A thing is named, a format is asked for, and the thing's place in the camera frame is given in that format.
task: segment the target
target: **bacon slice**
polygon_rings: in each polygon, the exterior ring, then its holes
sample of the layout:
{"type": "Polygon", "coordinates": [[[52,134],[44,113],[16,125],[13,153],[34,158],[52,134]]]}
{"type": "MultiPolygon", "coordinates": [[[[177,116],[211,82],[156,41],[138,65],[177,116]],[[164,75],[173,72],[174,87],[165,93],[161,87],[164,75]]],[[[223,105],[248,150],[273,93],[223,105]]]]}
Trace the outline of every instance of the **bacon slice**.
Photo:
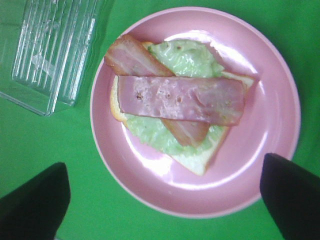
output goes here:
{"type": "Polygon", "coordinates": [[[245,107],[241,81],[223,77],[119,76],[123,113],[212,125],[236,125],[245,107]]]}
{"type": "MultiPolygon", "coordinates": [[[[144,48],[140,41],[130,34],[119,37],[110,46],[104,59],[117,75],[174,76],[173,72],[161,64],[144,48]]],[[[205,139],[210,127],[209,123],[201,121],[162,119],[162,122],[182,146],[197,147],[205,139]]]]}

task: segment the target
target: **black object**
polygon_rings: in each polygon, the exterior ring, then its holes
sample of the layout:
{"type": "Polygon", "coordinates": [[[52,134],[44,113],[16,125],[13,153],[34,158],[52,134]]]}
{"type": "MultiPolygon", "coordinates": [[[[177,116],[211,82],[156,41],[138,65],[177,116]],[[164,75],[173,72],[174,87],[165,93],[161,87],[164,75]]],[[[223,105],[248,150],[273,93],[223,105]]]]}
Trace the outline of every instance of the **black object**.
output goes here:
{"type": "Polygon", "coordinates": [[[267,153],[260,192],[286,240],[320,240],[319,177],[275,153],[267,153]]]}
{"type": "Polygon", "coordinates": [[[70,198],[67,167],[55,163],[0,199],[0,240],[53,240],[70,198]]]}

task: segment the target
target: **open-faced sandwich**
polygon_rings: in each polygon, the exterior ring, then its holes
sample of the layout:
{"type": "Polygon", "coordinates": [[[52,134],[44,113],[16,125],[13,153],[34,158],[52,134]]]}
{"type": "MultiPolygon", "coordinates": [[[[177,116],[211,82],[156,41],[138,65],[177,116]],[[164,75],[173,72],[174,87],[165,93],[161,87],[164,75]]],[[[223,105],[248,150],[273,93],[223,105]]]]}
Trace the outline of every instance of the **open-faced sandwich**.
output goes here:
{"type": "Polygon", "coordinates": [[[108,49],[116,76],[112,115],[140,141],[203,175],[243,115],[254,80],[225,70],[201,42],[140,42],[129,34],[108,49]]]}

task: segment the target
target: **meat slice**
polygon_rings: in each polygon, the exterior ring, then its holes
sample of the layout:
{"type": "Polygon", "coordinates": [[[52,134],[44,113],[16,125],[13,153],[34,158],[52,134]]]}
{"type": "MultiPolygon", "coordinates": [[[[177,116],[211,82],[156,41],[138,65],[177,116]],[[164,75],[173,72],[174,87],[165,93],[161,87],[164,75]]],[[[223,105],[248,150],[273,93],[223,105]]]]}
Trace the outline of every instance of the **meat slice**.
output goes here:
{"type": "MultiPolygon", "coordinates": [[[[130,34],[120,36],[110,46],[104,59],[117,75],[160,77],[175,75],[130,34]]],[[[200,121],[162,119],[162,122],[182,146],[197,147],[205,139],[210,127],[209,123],[200,121]]]]}
{"type": "Polygon", "coordinates": [[[241,81],[223,77],[119,76],[123,113],[211,125],[236,125],[245,106],[241,81]]]}

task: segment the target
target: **green tablecloth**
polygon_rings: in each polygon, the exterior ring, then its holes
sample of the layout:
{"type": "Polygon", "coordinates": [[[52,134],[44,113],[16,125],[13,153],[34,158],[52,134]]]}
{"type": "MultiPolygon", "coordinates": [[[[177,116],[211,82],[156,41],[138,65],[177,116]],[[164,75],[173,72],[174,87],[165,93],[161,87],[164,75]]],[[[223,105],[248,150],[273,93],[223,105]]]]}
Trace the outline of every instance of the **green tablecloth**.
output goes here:
{"type": "Polygon", "coordinates": [[[139,19],[180,6],[235,15],[275,45],[293,74],[301,104],[301,132],[293,161],[320,176],[320,1],[115,0],[101,12],[94,54],[74,108],[42,117],[0,98],[0,197],[51,164],[65,162],[71,202],[57,234],[63,240],[282,239],[262,200],[212,219],[166,215],[123,190],[99,156],[89,110],[93,78],[104,53],[139,19]]]}

